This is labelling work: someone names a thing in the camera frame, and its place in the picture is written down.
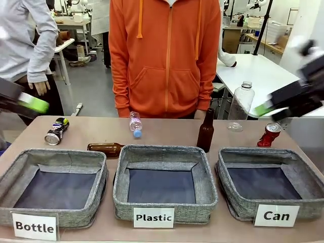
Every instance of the white sign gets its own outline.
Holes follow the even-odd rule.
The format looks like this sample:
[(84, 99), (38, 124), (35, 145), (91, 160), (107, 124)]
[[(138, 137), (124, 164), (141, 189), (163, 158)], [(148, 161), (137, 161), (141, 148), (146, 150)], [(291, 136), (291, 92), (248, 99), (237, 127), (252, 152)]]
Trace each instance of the white sign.
[(174, 209), (134, 208), (134, 228), (173, 228)]
[(16, 237), (56, 241), (56, 218), (12, 214)]
[(255, 226), (294, 227), (299, 206), (262, 205), (258, 207)]

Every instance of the table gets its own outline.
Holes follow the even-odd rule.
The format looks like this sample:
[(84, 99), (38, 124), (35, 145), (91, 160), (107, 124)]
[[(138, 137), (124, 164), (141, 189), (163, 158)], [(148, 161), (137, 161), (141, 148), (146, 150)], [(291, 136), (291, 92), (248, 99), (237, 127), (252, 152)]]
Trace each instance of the table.
[[(249, 116), (257, 118), (258, 116), (255, 113), (254, 108), (267, 101), (270, 93), (299, 80), (297, 76), (291, 74), (262, 55), (234, 55), (237, 61), (237, 66), (235, 68), (227, 67), (221, 61), (217, 63), (217, 76), (226, 86), (218, 119), (223, 117), (228, 92), (233, 95), (235, 89), (240, 87), (243, 81), (252, 82), (252, 89), (255, 91), (255, 96)], [(271, 112), (267, 114), (267, 116), (270, 116), (273, 113), (275, 112)], [(323, 117), (324, 108), (322, 107), (317, 109), (305, 116)]]
[[(83, 20), (80, 23), (76, 23), (73, 19), (73, 17), (70, 16), (61, 16), (61, 17), (55, 17), (55, 20), (63, 21), (63, 24), (57, 24), (57, 27), (59, 29), (75, 29), (75, 30), (82, 30), (83, 32), (83, 37), (85, 39), (86, 43), (86, 53), (89, 54), (90, 48), (92, 47), (92, 42), (91, 42), (91, 21), (90, 20)], [(87, 37), (86, 37), (86, 32), (88, 31), (87, 26), (89, 26), (89, 34), (88, 34), (88, 39), (89, 39), (89, 49), (88, 49), (88, 44), (87, 44)]]
[[(248, 38), (254, 40), (255, 42), (258, 41), (258, 37), (255, 36), (254, 34), (245, 34), (245, 36), (247, 36)], [(277, 44), (276, 45), (270, 45), (269, 43), (264, 42), (264, 40), (261, 40), (261, 43), (263, 45), (265, 45), (268, 49), (270, 49), (270, 50), (272, 50), (272, 51), (274, 51), (274, 52), (276, 52), (276, 53), (278, 53), (280, 55), (284, 54), (285, 49), (283, 47), (277, 45)]]
[[(0, 175), (10, 166), (15, 157), (26, 148), (53, 148), (44, 142), (44, 135), (57, 117), (41, 116), (27, 127), (16, 141), (0, 157)], [(58, 149), (86, 150), (88, 143), (117, 142), (120, 144), (196, 145), (200, 120), (142, 119), (143, 137), (135, 140), (129, 131), (126, 118), (67, 117), (70, 127), (63, 135)], [(228, 121), (214, 121), (214, 138), (207, 158), (215, 177), (214, 165), (218, 150), (222, 147), (256, 146), (264, 132), (267, 120), (242, 121), (244, 130), (233, 133), (227, 129)], [(274, 141), (274, 148), (292, 149), (307, 161), (309, 159), (298, 145), (282, 132)], [(227, 208), (217, 185), (219, 201), (207, 225), (175, 225), (175, 229), (134, 229), (132, 222), (118, 220), (114, 216), (112, 181), (117, 159), (108, 159), (109, 177), (107, 190), (94, 224), (87, 229), (61, 230), (60, 240), (106, 240), (148, 242), (255, 242), (255, 243), (300, 243), (324, 238), (324, 217), (315, 221), (297, 222), (294, 228), (261, 228), (251, 222), (234, 219)], [(14, 238), (10, 227), (0, 227), (0, 238)]]
[[(70, 95), (70, 99), (71, 99), (71, 105), (73, 108), (73, 113), (72, 116), (76, 116), (80, 109), (83, 107), (82, 103), (79, 103), (77, 105), (77, 107), (74, 107), (74, 99), (73, 99), (73, 92), (72, 92), (72, 87), (71, 87), (71, 83), (70, 83), (70, 78), (67, 72), (67, 68), (66, 68), (66, 64), (65, 64), (65, 60), (64, 60), (64, 56), (63, 56), (63, 49), (67, 48), (70, 44), (72, 44), (74, 42), (74, 39), (68, 39), (66, 40), (62, 45), (58, 46), (55, 48), (55, 53), (58, 53), (60, 55), (60, 61), (62, 63), (62, 68), (63, 68), (63, 72), (64, 72), (64, 77), (65, 77), (65, 83), (67, 85), (67, 88), (69, 90), (69, 95)], [(58, 63), (57, 63), (57, 59), (54, 57), (54, 60), (56, 62), (56, 65), (59, 67)]]
[(248, 26), (242, 26), (242, 27), (238, 27), (237, 24), (231, 24), (231, 25), (225, 25), (223, 27), (223, 29), (240, 29), (240, 30), (245, 30), (245, 29), (250, 29), (250, 30), (256, 30), (256, 27), (248, 27)]

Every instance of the dark blue fabric lining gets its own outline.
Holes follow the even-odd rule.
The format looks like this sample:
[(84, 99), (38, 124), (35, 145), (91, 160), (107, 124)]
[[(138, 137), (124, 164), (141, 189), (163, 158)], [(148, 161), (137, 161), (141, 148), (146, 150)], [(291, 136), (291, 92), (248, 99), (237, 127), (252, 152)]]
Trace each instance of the dark blue fabric lining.
[(96, 174), (50, 173), (37, 171), (15, 208), (83, 209)]
[(196, 203), (191, 171), (129, 169), (129, 172), (129, 203)]
[(246, 199), (302, 199), (281, 168), (228, 168), (228, 172)]

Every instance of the white cabinet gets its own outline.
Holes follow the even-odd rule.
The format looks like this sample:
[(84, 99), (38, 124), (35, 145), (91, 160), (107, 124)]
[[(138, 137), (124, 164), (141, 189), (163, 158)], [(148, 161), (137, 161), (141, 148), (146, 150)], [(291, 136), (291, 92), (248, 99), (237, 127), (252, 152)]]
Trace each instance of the white cabinet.
[[(255, 49), (256, 44), (257, 42), (253, 41), (253, 50)], [(262, 43), (259, 46), (258, 55), (265, 56), (266, 58), (268, 58), (270, 61), (274, 62), (277, 65), (280, 64), (280, 60), (282, 58), (282, 55), (280, 55), (277, 52), (274, 52), (273, 50), (267, 47), (264, 47), (264, 44)]]

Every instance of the red soda can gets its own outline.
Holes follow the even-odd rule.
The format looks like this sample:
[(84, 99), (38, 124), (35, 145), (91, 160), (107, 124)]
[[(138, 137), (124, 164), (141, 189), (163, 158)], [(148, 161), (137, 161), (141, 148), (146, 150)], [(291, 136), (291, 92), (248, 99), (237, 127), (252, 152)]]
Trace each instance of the red soda can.
[(271, 147), (272, 142), (280, 135), (282, 131), (278, 123), (269, 123), (265, 126), (265, 133), (258, 142), (258, 147)]

